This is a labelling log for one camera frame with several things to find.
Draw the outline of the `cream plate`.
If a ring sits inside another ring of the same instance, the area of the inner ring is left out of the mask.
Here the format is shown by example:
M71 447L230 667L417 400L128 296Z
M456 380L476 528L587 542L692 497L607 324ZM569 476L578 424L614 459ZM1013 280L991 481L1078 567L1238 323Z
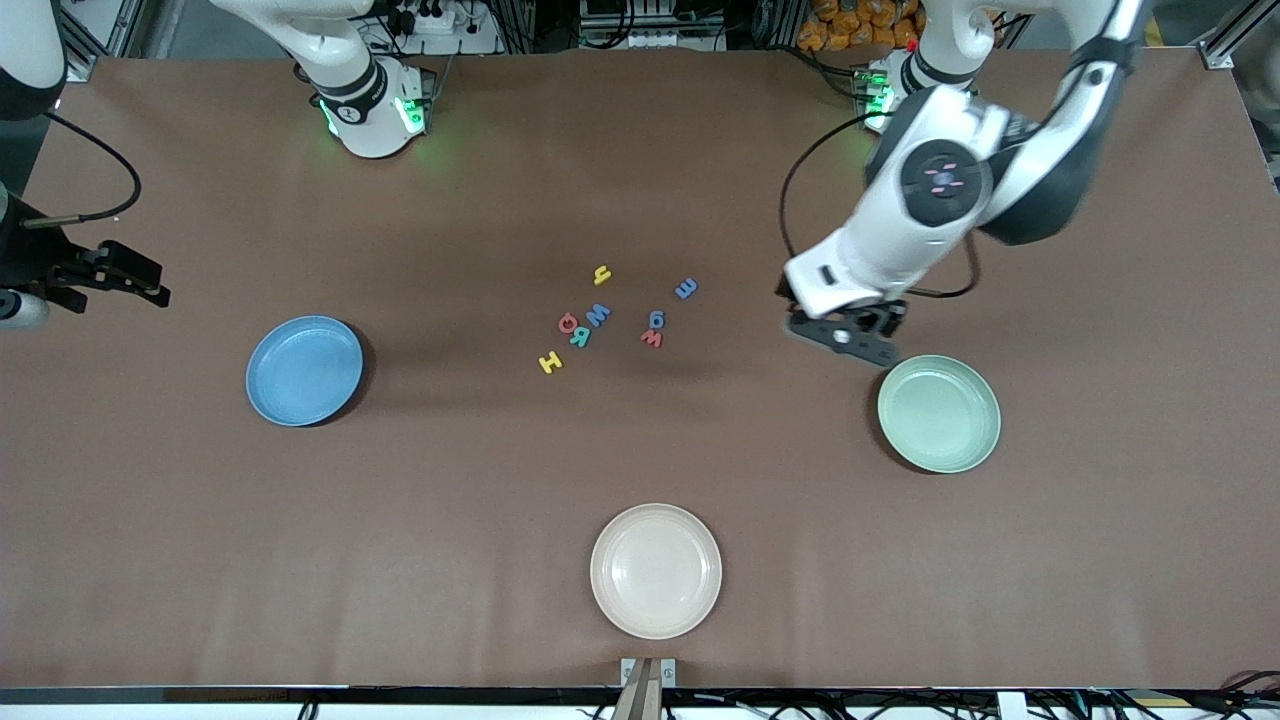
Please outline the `cream plate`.
M669 641L698 628L723 585L721 547L686 509L641 503L613 518L591 550L591 593L604 616L644 641Z

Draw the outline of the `blue plate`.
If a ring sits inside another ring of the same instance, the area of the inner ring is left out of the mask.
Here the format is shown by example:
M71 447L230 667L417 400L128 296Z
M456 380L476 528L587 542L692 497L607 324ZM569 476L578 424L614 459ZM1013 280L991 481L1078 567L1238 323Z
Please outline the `blue plate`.
M324 315L282 323L253 348L244 392L253 410L280 427L328 421L356 396L366 363L360 337Z

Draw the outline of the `green plate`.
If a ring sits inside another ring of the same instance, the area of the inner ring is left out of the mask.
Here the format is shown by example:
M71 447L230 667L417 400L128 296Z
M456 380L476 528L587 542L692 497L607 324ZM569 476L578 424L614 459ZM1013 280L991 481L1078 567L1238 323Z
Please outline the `green plate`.
M998 445L1002 415L986 378L943 355L905 359L879 384L876 415L884 438L924 471L959 474L984 462Z

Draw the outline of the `orange packaged goods pile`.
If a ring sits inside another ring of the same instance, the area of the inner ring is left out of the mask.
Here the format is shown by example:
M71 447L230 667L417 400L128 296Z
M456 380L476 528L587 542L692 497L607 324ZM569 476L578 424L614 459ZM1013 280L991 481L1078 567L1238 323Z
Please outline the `orange packaged goods pile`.
M920 0L808 0L796 46L805 53L863 45L913 50L925 23Z

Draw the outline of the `aluminium frame post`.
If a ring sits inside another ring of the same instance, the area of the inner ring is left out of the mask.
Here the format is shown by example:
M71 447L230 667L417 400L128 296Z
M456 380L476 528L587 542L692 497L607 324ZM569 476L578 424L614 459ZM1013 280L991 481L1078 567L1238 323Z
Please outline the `aluminium frame post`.
M145 0L54 0L67 46L68 81L84 83L106 56L124 56Z
M1233 54L1280 12L1280 0L1239 0L1217 23L1196 41L1207 70L1234 67Z

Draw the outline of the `metal bracket with beam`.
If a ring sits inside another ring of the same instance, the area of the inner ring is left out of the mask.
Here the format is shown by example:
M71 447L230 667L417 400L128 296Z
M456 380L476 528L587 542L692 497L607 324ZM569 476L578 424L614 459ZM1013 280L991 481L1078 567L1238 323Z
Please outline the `metal bracket with beam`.
M621 691L609 720L671 720L664 692L677 687L675 659L622 659Z

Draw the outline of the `brown table cover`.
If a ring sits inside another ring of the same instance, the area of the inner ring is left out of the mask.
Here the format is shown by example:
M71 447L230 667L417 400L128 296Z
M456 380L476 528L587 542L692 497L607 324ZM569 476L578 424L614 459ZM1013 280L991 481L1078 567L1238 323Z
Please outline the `brown table cover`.
M106 61L65 90L145 184L70 236L161 263L172 305L95 293L0 332L0 684L605 684L644 655L692 685L1280 669L1280 196L1194 51L1139 55L1060 236L979 238L974 291L911 305L904 355L961 359L1002 410L951 477L878 437L876 369L783 329L780 186L850 114L801 63L462 58L431 133L380 161L307 99L285 60ZM280 427L244 372L308 315L355 331L365 375ZM724 564L669 641L590 585L641 503L696 515Z

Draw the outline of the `grey rack equipment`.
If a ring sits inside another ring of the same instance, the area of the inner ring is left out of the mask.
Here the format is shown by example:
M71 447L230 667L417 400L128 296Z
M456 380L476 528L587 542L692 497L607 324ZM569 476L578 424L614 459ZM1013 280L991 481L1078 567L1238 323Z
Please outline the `grey rack equipment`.
M572 0L579 46L596 50L722 47L728 0Z

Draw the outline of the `white power strip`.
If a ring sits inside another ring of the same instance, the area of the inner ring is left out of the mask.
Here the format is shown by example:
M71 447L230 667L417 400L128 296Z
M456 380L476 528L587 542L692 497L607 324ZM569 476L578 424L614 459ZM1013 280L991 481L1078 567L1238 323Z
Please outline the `white power strip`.
M410 55L485 55L504 49L485 0L379 0L390 45Z

